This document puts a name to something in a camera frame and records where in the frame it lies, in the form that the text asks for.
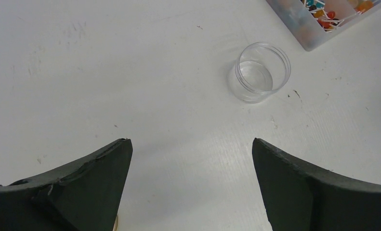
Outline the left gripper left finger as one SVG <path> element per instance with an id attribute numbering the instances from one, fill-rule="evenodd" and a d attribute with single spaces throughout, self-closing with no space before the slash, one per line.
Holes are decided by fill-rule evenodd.
<path id="1" fill-rule="evenodd" d="M 111 231 L 133 153 L 129 139 L 0 185 L 0 231 Z"/>

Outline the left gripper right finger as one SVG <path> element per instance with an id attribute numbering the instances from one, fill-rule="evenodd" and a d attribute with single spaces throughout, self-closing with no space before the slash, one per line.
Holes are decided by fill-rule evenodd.
<path id="1" fill-rule="evenodd" d="M 275 231 L 381 231 L 381 185 L 349 178 L 256 138 L 252 158 Z"/>

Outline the clear plastic jar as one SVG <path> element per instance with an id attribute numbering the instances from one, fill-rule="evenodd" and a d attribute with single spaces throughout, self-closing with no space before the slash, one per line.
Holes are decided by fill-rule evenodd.
<path id="1" fill-rule="evenodd" d="M 290 60 L 282 49 L 268 42 L 256 42 L 235 60 L 227 75 L 227 85 L 236 98 L 255 104 L 277 93 L 290 74 Z"/>

